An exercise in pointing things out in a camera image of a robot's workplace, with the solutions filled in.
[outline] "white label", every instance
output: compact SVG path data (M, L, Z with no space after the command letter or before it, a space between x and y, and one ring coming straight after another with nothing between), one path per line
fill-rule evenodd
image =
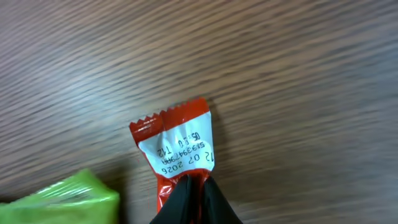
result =
M138 147L154 171L166 178L184 171L214 168L211 114L207 112L177 127L141 141Z

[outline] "wood grain surface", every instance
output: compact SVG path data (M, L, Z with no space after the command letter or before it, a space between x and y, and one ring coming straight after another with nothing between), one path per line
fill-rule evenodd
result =
M398 2L0 0L0 200L90 168L154 217L129 122L204 96L244 223L398 222Z

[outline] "red candy wrapper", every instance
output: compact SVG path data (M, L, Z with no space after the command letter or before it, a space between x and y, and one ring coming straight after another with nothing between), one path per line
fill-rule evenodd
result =
M140 119L130 130L157 177L157 211L179 178L189 174L201 188L214 168L211 114L204 98Z

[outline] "green candy wrapper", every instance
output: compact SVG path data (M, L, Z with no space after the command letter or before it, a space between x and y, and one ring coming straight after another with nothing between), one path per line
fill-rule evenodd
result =
M0 205L0 224L116 224L119 194L83 170L33 195Z

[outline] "candy wrapper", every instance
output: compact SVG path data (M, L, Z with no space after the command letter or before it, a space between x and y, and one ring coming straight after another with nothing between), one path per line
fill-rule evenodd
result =
M116 224L119 194L88 170L28 197L0 204L0 224Z
M204 98L130 124L132 136L157 177L159 211L188 174L199 190L215 166L211 114Z

